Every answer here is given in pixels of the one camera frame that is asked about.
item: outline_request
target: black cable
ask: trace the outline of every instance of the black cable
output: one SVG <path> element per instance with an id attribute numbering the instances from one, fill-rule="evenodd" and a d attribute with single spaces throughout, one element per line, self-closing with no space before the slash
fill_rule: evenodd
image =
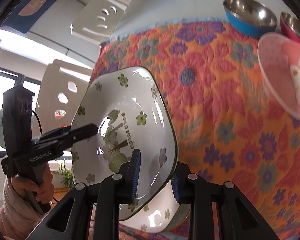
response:
<path id="1" fill-rule="evenodd" d="M 42 128 L 41 128 L 41 123 L 40 123 L 39 117 L 38 117 L 38 115 L 35 113 L 35 111 L 32 111 L 32 113 L 34 113 L 35 117 L 36 117 L 37 120 L 38 120 L 38 124 L 39 124 L 39 128 L 40 128 L 40 133 L 42 134 Z"/>

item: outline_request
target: blue bowl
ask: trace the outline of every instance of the blue bowl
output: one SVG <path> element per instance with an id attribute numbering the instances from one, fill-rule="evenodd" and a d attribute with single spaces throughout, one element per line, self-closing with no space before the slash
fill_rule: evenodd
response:
<path id="1" fill-rule="evenodd" d="M 277 26 L 275 14 L 255 0 L 224 0 L 223 6 L 230 24 L 255 39 L 273 32 Z"/>

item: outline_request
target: human hand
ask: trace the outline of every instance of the human hand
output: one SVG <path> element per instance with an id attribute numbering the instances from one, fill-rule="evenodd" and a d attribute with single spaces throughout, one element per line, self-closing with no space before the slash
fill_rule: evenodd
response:
<path id="1" fill-rule="evenodd" d="M 37 192 L 35 196 L 37 201 L 42 204 L 47 204 L 53 199 L 54 185 L 52 184 L 53 175 L 51 174 L 48 163 L 45 164 L 45 169 L 42 174 L 42 184 L 37 185 L 32 180 L 23 178 L 19 175 L 11 178 L 11 184 L 14 191 L 22 198 L 26 197 L 26 190 Z"/>

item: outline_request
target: pink sleeve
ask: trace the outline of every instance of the pink sleeve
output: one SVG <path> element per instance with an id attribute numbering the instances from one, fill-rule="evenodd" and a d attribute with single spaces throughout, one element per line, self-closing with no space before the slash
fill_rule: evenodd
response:
<path id="1" fill-rule="evenodd" d="M 3 206 L 0 208 L 0 232 L 7 240 L 25 240 L 44 216 L 40 216 L 13 190 L 6 179 L 3 191 Z"/>

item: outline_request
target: screw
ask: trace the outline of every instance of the screw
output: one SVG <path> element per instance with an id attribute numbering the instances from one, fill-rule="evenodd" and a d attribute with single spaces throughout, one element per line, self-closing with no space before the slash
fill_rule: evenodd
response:
<path id="1" fill-rule="evenodd" d="M 194 173 L 190 173 L 190 174 L 188 175 L 188 178 L 189 178 L 189 179 L 192 179 L 192 180 L 195 180 L 195 179 L 198 178 L 198 175 L 197 175 L 197 174 L 194 174 Z"/>
<path id="2" fill-rule="evenodd" d="M 75 185 L 75 189 L 76 190 L 82 190 L 82 189 L 84 189 L 84 184 L 83 183 L 78 183 L 77 185 Z"/>
<path id="3" fill-rule="evenodd" d="M 234 184 L 233 184 L 231 181 L 227 181 L 227 182 L 225 183 L 225 186 L 226 186 L 227 188 L 234 188 Z"/>
<path id="4" fill-rule="evenodd" d="M 113 175 L 112 175 L 112 179 L 114 179 L 114 180 L 119 180 L 119 179 L 121 179 L 121 178 L 122 178 L 122 175 L 119 174 L 119 173 L 116 173 L 116 174 L 113 174 Z"/>

